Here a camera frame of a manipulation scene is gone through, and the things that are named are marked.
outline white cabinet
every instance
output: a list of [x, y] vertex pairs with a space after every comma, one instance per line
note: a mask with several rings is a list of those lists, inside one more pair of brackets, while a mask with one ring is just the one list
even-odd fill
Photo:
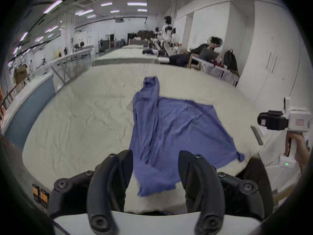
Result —
[[299, 31], [292, 16], [286, 9], [271, 6], [277, 15], [273, 22], [276, 50], [266, 82], [254, 103], [262, 111], [283, 109], [283, 99], [290, 95], [300, 57]]
[[212, 37], [226, 36], [230, 2], [215, 4], [194, 12], [187, 49], [206, 44]]
[[179, 44], [182, 43], [182, 38], [184, 36], [186, 19], [187, 19], [187, 15], [181, 18], [178, 18], [174, 21], [173, 27], [176, 28], [174, 39]]
[[299, 62], [299, 36], [287, 10], [255, 1], [248, 59], [237, 88], [261, 111], [282, 110]]

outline person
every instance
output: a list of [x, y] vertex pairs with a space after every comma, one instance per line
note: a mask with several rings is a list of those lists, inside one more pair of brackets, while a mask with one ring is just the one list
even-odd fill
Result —
[[[170, 59], [169, 64], [170, 65], [181, 66], [181, 67], [187, 67], [187, 65], [189, 63], [189, 60], [190, 60], [191, 54], [199, 55], [203, 48], [214, 50], [215, 48], [221, 46], [222, 44], [223, 44], [223, 40], [221, 38], [210, 37], [208, 39], [208, 43], [207, 44], [201, 44], [197, 48], [191, 49], [188, 54], [179, 54], [179, 55], [170, 56], [169, 57], [169, 59]], [[198, 64], [198, 61], [192, 60], [192, 63], [193, 64]]]
[[[285, 144], [286, 155], [289, 155], [290, 152], [291, 139], [295, 139], [297, 142], [295, 160], [299, 163], [300, 171], [302, 174], [307, 167], [309, 161], [309, 150], [306, 146], [306, 142], [302, 134], [287, 131]], [[246, 168], [236, 177], [242, 180], [252, 180], [257, 184], [258, 191], [263, 201], [265, 218], [268, 217], [273, 212], [274, 202], [270, 182], [261, 159], [252, 157], [249, 160]]]

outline black backpack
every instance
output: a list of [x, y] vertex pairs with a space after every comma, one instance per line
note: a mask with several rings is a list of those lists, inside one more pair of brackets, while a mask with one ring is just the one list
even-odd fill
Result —
[[233, 49], [226, 51], [224, 54], [224, 65], [232, 71], [238, 71], [236, 57], [233, 54]]

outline blue cloth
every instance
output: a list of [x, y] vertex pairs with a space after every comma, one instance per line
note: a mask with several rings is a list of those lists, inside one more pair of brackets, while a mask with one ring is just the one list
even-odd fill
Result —
[[159, 97], [159, 80], [146, 77], [133, 98], [134, 128], [129, 149], [139, 196], [172, 190], [180, 181], [181, 150], [202, 154], [215, 168], [245, 156], [236, 151], [212, 105]]

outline clothing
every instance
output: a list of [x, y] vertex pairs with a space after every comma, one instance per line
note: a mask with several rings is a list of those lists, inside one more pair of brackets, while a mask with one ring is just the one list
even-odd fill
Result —
[[146, 77], [143, 88], [133, 98], [134, 127], [129, 149], [140, 183], [139, 196], [175, 188], [180, 181], [181, 150], [202, 154], [215, 168], [235, 159], [244, 160], [212, 105], [159, 97], [159, 90], [158, 78]]
[[263, 202], [265, 218], [267, 218], [273, 212], [274, 202], [271, 185], [261, 159], [252, 157], [246, 168], [236, 177], [242, 180], [252, 180], [257, 184]]

